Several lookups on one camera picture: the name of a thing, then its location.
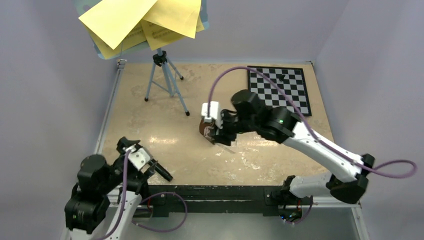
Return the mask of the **brown wooden metronome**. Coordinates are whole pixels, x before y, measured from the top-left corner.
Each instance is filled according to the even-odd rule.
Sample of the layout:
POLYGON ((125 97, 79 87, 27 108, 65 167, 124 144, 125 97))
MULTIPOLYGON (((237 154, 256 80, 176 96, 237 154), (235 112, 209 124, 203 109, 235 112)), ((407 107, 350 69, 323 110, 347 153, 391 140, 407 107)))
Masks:
POLYGON ((210 143, 214 143, 213 138, 211 137, 210 131, 214 130, 215 123, 214 122, 205 122, 203 119, 200 120, 199 123, 199 133, 210 143))

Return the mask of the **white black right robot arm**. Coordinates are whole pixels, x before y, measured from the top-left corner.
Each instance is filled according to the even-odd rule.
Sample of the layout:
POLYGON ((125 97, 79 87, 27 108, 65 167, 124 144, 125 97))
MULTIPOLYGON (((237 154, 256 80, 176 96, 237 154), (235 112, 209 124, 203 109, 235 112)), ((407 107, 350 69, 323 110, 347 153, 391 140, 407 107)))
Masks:
POLYGON ((306 121, 286 107, 270 107, 256 93, 247 89, 236 92, 231 103, 235 110, 222 109, 217 101, 201 107, 199 132, 213 144, 230 146, 238 134, 255 132, 262 138, 295 149, 327 169, 312 176, 289 176, 277 198, 288 204, 310 196, 330 195, 356 204, 365 194, 367 175, 375 158, 352 153, 309 131, 306 121))

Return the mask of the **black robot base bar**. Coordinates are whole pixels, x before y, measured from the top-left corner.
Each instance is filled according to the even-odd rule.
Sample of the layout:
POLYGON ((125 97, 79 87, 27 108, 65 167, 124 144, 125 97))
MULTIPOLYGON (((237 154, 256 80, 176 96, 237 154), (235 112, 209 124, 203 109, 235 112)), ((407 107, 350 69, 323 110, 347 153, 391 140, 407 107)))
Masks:
POLYGON ((297 198, 278 185, 150 185, 154 218, 170 213, 288 215, 308 208, 309 197, 297 198))

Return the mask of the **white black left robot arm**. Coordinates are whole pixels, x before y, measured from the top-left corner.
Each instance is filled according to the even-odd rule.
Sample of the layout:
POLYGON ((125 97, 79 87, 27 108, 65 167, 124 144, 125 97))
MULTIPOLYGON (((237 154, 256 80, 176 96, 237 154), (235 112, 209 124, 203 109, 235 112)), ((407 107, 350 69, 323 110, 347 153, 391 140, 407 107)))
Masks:
POLYGON ((139 140, 123 136, 116 150, 119 156, 112 165, 101 154, 89 155, 81 161, 77 182, 64 207, 65 225, 70 231, 93 237, 110 206, 108 194, 118 185, 126 187, 130 199, 142 205, 151 194, 148 179, 152 175, 158 173, 172 181, 173 176, 140 145, 139 140))

